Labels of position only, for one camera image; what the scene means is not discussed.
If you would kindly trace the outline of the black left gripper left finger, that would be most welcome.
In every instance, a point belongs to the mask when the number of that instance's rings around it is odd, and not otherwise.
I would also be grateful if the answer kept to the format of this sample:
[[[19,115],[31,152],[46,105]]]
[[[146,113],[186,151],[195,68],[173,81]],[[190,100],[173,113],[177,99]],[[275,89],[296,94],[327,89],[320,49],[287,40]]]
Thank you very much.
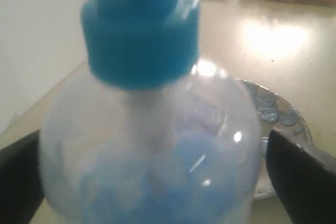
[[[30,223],[44,199],[38,140],[34,131],[1,149],[1,223]]]

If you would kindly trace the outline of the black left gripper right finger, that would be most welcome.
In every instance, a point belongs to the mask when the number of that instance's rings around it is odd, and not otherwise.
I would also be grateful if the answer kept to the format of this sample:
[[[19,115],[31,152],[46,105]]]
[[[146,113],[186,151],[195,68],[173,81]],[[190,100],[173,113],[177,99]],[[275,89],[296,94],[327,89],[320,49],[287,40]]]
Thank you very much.
[[[268,138],[266,167],[293,223],[335,223],[335,157],[282,130]]]

